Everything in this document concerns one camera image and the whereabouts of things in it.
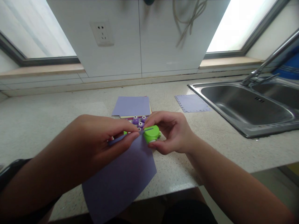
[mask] wall outlet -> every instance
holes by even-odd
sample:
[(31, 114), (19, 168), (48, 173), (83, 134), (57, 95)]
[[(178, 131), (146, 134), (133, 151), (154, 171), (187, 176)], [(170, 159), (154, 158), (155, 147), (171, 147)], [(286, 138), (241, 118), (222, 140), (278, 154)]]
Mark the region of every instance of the wall outlet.
[(90, 22), (90, 27), (99, 47), (114, 45), (109, 20)]

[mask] paper sheet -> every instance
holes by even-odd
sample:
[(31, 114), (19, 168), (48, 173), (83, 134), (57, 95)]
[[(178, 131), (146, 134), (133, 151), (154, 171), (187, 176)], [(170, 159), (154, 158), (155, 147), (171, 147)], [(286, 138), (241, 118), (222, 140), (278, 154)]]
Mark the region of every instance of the paper sheet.
[(147, 96), (119, 96), (112, 116), (150, 115), (150, 100)]
[(138, 197), (156, 173), (152, 150), (147, 147), (141, 135), (126, 152), (82, 184), (93, 223), (105, 223), (121, 213)]
[(208, 104), (196, 94), (174, 96), (185, 113), (211, 111)]

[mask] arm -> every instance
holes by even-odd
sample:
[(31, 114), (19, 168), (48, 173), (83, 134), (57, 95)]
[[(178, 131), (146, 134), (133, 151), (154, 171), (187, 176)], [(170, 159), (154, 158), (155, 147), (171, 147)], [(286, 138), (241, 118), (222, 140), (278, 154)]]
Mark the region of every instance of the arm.
[(234, 223), (295, 223), (293, 214), (264, 185), (197, 137), (183, 114), (154, 112), (145, 127), (154, 124), (167, 140), (149, 147), (162, 154), (185, 153), (211, 197)]
[[(108, 146), (123, 131), (132, 132)], [(139, 134), (127, 120), (81, 115), (25, 164), (0, 194), (0, 220), (36, 211), (125, 152)]]

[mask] countertop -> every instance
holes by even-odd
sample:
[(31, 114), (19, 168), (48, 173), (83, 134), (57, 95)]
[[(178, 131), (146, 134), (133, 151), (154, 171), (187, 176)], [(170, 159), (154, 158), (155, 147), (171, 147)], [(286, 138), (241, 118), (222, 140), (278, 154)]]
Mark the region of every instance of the countertop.
[[(187, 84), (242, 77), (210, 78), (99, 90), (12, 97), (0, 103), (0, 163), (34, 157), (81, 114), (110, 116), (118, 96), (148, 96), (153, 111), (182, 112), (175, 95), (194, 94)], [(259, 140), (241, 136), (216, 111), (184, 113), (191, 129), (249, 173), (299, 161), (299, 130)], [(184, 154), (154, 152), (157, 174), (137, 200), (199, 186)], [(64, 194), (51, 220), (88, 212), (81, 186)]]

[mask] stack of paper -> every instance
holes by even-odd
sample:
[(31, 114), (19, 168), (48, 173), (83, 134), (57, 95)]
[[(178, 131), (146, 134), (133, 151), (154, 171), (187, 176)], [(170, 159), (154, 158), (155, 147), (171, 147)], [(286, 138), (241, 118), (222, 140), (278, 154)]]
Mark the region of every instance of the stack of paper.
[(119, 96), (112, 116), (130, 119), (134, 116), (148, 116), (152, 113), (147, 96)]

